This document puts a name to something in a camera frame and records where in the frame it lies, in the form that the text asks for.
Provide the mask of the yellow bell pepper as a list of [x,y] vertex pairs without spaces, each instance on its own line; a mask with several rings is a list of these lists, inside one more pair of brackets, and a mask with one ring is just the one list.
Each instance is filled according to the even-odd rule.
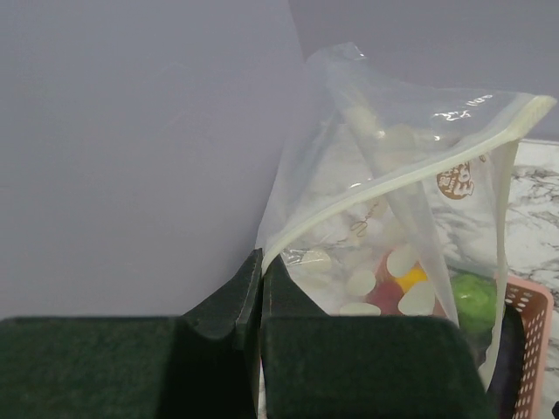
[[402,277],[394,278],[403,293],[407,293],[415,284],[425,282],[427,275],[420,266],[414,266]]

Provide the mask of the pink perforated plastic basket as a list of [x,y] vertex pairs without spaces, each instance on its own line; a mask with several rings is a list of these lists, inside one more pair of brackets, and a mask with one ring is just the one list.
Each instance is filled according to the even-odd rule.
[[545,286],[511,276],[506,302],[521,315],[525,337],[521,385],[512,417],[537,418],[541,410],[553,297]]

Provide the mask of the red strawberry bunch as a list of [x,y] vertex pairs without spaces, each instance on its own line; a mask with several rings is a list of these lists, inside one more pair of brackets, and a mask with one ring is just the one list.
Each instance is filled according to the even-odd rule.
[[381,310],[382,315],[401,315],[398,304],[404,295],[403,288],[388,272],[387,257],[383,257],[375,272],[376,285],[364,301]]

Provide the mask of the dark purple eggplant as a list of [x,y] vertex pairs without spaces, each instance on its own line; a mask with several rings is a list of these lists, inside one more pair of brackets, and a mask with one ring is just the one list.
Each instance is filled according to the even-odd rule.
[[[486,345],[491,339],[489,324],[474,319],[465,329],[478,367],[486,357]],[[514,415],[521,386],[525,343],[521,315],[511,305],[505,305],[498,356],[487,390],[498,418],[512,418]]]

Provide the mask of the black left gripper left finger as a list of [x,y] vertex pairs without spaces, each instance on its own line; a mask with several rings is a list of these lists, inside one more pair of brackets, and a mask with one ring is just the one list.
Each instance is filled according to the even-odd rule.
[[2,417],[256,417],[261,263],[183,315],[4,319]]

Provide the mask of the clear zip top bag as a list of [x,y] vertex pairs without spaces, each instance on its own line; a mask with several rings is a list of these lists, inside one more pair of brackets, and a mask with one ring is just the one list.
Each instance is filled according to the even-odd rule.
[[387,257],[427,280],[399,301],[406,316],[460,327],[451,280],[494,282],[485,359],[493,378],[507,290],[506,211],[519,143],[553,109],[548,95],[434,88],[377,72],[352,43],[311,55],[299,120],[286,141],[256,245],[330,315],[380,314],[364,301]]

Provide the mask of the green custard apple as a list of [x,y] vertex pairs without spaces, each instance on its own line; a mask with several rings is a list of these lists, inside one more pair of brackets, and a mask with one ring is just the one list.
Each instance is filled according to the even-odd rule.
[[496,317],[494,282],[472,273],[459,273],[451,283],[460,327],[471,335],[490,331]]

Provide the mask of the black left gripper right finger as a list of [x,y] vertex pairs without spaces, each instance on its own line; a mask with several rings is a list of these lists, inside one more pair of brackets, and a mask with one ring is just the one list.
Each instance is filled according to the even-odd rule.
[[493,418],[459,329],[437,317],[325,314],[280,258],[264,276],[271,418]]

